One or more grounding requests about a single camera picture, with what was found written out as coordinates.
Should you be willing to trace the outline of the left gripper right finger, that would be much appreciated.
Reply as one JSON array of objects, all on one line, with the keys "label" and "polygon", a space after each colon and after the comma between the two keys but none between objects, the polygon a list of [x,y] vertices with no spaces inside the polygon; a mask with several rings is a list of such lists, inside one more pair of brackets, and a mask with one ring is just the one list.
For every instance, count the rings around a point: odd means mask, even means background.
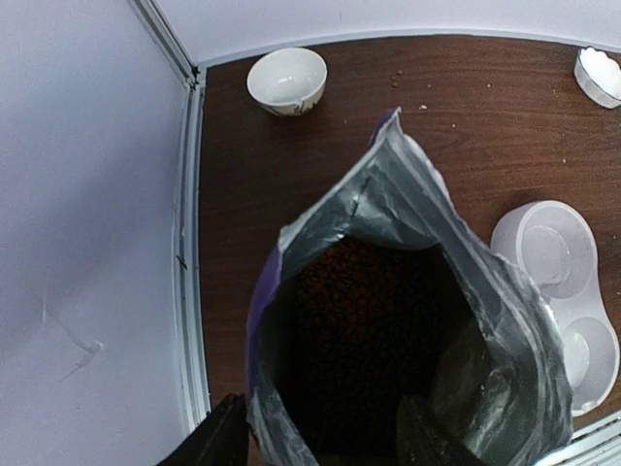
[{"label": "left gripper right finger", "polygon": [[438,421],[424,399],[404,396],[396,417],[396,450],[400,465],[479,465],[465,445]]}]

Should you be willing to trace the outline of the grey double pet bowl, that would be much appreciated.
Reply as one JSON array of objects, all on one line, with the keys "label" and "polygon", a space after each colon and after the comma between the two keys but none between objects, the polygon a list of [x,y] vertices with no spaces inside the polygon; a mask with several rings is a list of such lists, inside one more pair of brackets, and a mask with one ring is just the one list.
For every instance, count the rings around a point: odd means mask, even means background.
[{"label": "grey double pet bowl", "polygon": [[587,221],[559,201],[525,204],[499,220],[490,249],[526,272],[552,309],[573,391],[572,415],[601,406],[618,375],[620,347],[605,311]]}]

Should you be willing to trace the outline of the purple puppy food bag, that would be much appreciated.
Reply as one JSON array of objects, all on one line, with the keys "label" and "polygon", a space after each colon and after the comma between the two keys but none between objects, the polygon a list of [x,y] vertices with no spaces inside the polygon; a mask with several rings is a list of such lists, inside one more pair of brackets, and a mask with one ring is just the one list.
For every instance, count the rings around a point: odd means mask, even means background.
[{"label": "purple puppy food bag", "polygon": [[249,304],[246,383],[270,465],[530,465],[572,437],[550,307],[460,218],[398,111],[280,230]]}]

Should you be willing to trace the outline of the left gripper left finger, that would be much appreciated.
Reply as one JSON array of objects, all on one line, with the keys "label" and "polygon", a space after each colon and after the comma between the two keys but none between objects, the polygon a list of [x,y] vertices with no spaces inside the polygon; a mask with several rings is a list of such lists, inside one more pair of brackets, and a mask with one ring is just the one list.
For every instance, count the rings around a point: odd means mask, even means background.
[{"label": "left gripper left finger", "polygon": [[159,466],[246,466],[243,394],[228,394]]}]

